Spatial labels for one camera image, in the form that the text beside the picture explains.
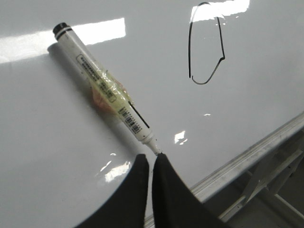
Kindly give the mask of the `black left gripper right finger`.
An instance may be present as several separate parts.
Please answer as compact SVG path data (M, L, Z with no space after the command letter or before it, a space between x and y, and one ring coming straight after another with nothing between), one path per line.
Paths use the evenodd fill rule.
M191 193L163 153L153 168L152 207L156 228L228 227Z

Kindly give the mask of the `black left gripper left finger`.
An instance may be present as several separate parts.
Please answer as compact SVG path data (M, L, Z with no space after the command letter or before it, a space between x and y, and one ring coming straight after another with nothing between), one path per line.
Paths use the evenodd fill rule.
M147 204L149 164L138 154L113 195L78 228L143 228Z

